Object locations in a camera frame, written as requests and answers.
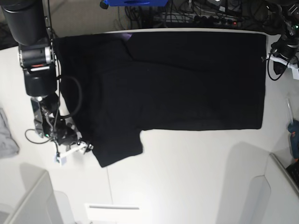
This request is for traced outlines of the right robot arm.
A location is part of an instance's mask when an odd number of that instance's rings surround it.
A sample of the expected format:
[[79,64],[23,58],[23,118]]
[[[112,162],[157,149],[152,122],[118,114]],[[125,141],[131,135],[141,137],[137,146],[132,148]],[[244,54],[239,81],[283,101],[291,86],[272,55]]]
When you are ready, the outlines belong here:
[[72,80],[78,88],[78,103],[74,111],[62,116],[60,107],[60,80],[56,73],[59,65],[55,58],[54,32],[50,16],[44,15],[41,0],[2,0],[0,7],[14,40],[19,44],[18,58],[24,74],[27,95],[31,97],[35,132],[54,142],[56,147],[64,145],[69,152],[93,150],[93,145],[78,137],[75,128],[66,119],[79,112],[83,92],[79,81]]

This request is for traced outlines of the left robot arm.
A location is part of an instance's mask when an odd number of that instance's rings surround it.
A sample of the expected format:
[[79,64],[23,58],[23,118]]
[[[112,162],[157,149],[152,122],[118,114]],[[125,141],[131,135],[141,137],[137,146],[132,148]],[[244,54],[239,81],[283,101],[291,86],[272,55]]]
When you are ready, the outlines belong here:
[[290,69],[292,77],[299,79],[299,2],[297,0],[267,0],[269,11],[275,13],[282,22],[282,33],[278,41],[271,45],[271,50],[266,57],[267,69],[270,61],[273,61],[273,69],[277,81]]

